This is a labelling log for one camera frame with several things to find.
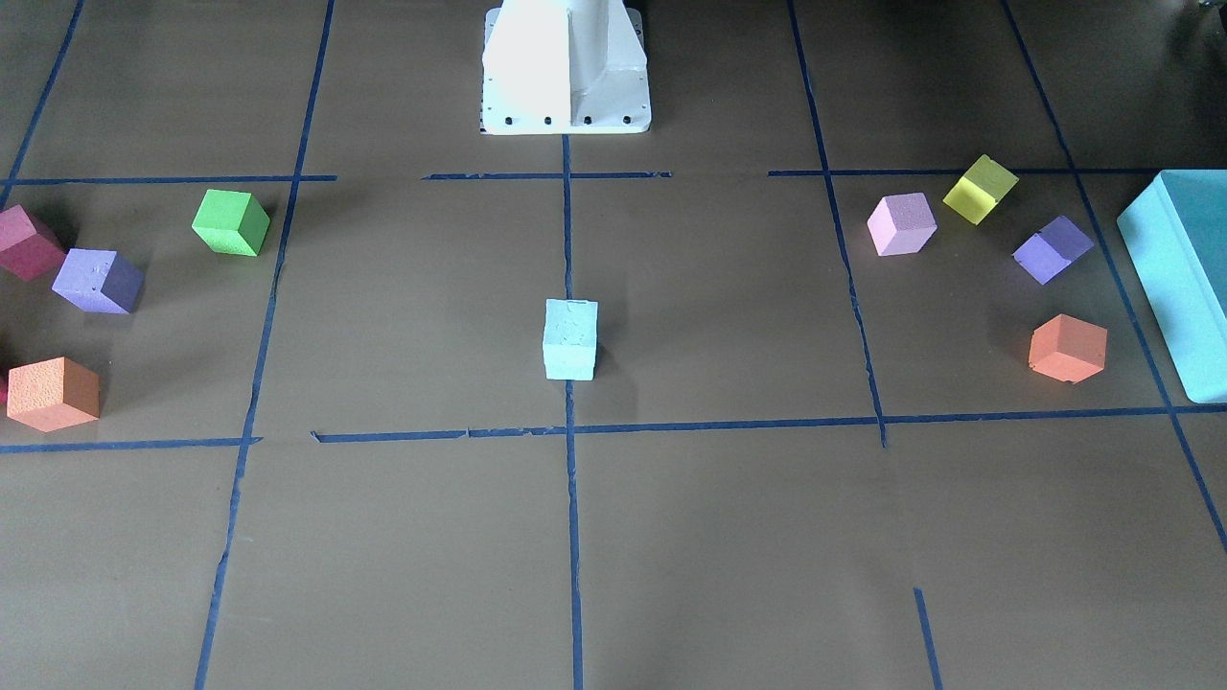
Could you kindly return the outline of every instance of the gray floor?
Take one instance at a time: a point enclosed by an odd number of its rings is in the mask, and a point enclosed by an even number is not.
[[[562,141],[477,134],[490,4],[0,4],[4,207],[147,276],[0,275],[0,366],[104,379],[0,420],[0,686],[1222,688],[1227,406],[1115,226],[1227,167],[1217,14],[640,4],[652,130]],[[972,227],[980,153],[1021,182]],[[879,258],[908,192],[940,230]],[[1098,247],[1039,286],[1060,214]],[[541,370],[568,277],[590,383]],[[1026,365],[1060,312],[1110,333],[1077,386]]]

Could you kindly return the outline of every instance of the coral cube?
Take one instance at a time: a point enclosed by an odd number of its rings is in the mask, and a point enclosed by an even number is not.
[[[869,235],[879,257],[913,254],[937,232],[923,192],[882,196],[869,216]]]
[[[1079,257],[1090,252],[1091,247],[1094,247],[1094,242],[1074,221],[1056,216],[1018,247],[1014,260],[1027,269],[1040,285],[1047,285]]]
[[[1117,225],[1184,393],[1227,403],[1227,171],[1163,171]]]
[[[58,357],[9,372],[9,417],[48,433],[98,419],[98,374]]]
[[[596,302],[546,300],[545,377],[591,381],[596,367]]]
[[[963,177],[958,178],[944,201],[972,225],[979,225],[1015,184],[1018,184],[1018,178],[1014,173],[993,158],[980,156]]]
[[[130,314],[145,276],[115,252],[70,249],[52,290],[83,312]]]
[[[1077,383],[1103,371],[1108,329],[1060,314],[1031,336],[1031,368],[1058,381]]]
[[[0,266],[33,280],[64,263],[55,233],[20,205],[0,214]]]
[[[218,254],[255,257],[269,231],[269,215],[247,192],[209,189],[191,230]]]

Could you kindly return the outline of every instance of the foam block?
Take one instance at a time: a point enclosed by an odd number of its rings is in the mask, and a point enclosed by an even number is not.
[[[1074,221],[1056,216],[1018,247],[1014,260],[1027,269],[1040,285],[1047,285],[1079,257],[1090,252],[1091,247],[1094,247],[1094,242]]]
[[[191,230],[218,254],[255,257],[269,231],[269,215],[247,192],[205,192]]]
[[[1005,199],[1018,178],[988,156],[980,156],[958,178],[944,201],[972,225],[979,225]]]
[[[596,367],[596,302],[546,300],[545,377],[591,381]]]
[[[879,257],[914,254],[937,232],[923,192],[882,196],[867,225]]]
[[[98,419],[98,374],[59,357],[9,372],[9,417],[49,433]]]
[[[1103,371],[1108,329],[1059,314],[1031,336],[1031,368],[1058,381],[1077,383]]]
[[[0,212],[0,266],[33,280],[64,263],[55,233],[20,205]]]
[[[115,252],[70,249],[52,291],[83,312],[130,314],[145,275]]]
[[[1194,403],[1227,403],[1227,171],[1162,171],[1117,219]]]

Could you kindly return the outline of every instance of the pink cube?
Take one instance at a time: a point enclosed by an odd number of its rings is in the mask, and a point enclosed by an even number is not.
[[[60,268],[64,249],[55,235],[20,205],[0,214],[0,266],[22,280]]]
[[[923,192],[882,196],[869,216],[869,235],[879,257],[914,254],[937,232]]]

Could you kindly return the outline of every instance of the light blue cube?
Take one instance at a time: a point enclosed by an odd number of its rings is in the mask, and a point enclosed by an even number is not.
[[[555,381],[591,381],[596,368],[596,302],[546,300],[545,377]]]
[[[1227,403],[1227,171],[1163,171],[1117,219],[1194,403]]]

